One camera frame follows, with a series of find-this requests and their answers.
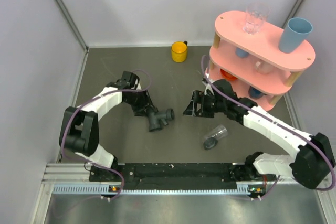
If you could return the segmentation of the grey plastic pipe fitting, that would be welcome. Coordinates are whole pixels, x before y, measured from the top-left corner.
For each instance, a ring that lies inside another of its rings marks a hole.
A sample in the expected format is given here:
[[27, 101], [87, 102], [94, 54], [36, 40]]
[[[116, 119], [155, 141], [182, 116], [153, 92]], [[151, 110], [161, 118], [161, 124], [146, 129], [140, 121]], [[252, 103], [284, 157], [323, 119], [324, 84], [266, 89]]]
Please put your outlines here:
[[162, 130], [164, 126], [168, 125], [168, 121], [175, 118], [174, 110], [167, 109], [165, 111], [148, 110], [147, 117], [149, 120], [149, 132]]

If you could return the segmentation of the clear trap with grey nut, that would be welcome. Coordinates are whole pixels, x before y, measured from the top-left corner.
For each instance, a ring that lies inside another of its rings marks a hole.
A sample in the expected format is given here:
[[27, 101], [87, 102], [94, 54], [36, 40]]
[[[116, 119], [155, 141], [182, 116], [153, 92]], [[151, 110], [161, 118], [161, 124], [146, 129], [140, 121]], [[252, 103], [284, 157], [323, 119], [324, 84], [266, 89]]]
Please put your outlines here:
[[219, 140], [228, 136], [227, 128], [219, 125], [203, 137], [203, 148], [205, 150], [213, 149]]

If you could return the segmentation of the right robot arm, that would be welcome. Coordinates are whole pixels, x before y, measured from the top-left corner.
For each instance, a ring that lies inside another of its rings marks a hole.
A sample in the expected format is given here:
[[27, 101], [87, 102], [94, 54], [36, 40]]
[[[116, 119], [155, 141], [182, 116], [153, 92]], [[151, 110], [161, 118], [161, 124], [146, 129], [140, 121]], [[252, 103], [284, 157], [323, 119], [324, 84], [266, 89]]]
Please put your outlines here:
[[264, 174], [291, 177], [308, 189], [331, 175], [328, 189], [335, 187], [335, 158], [329, 139], [290, 127], [265, 111], [253, 100], [240, 98], [225, 80], [209, 83], [204, 91], [195, 90], [183, 115], [213, 118], [225, 114], [230, 120], [254, 130], [281, 147], [285, 155], [255, 152], [245, 161], [245, 174], [252, 180]]

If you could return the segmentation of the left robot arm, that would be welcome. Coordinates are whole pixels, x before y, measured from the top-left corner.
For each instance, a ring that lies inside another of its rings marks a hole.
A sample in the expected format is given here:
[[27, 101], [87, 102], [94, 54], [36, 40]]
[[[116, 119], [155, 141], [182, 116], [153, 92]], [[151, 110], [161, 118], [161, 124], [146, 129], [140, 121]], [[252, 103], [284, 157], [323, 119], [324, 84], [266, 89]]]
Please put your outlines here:
[[124, 71], [120, 79], [108, 83], [88, 102], [66, 108], [59, 137], [62, 156], [66, 156], [66, 150], [71, 151], [80, 156], [80, 160], [101, 167], [101, 174], [107, 180], [116, 179], [119, 174], [118, 161], [99, 144], [99, 121], [121, 103], [129, 104], [135, 116], [147, 117], [150, 125], [153, 124], [151, 116], [158, 109], [148, 89], [141, 88], [138, 75]]

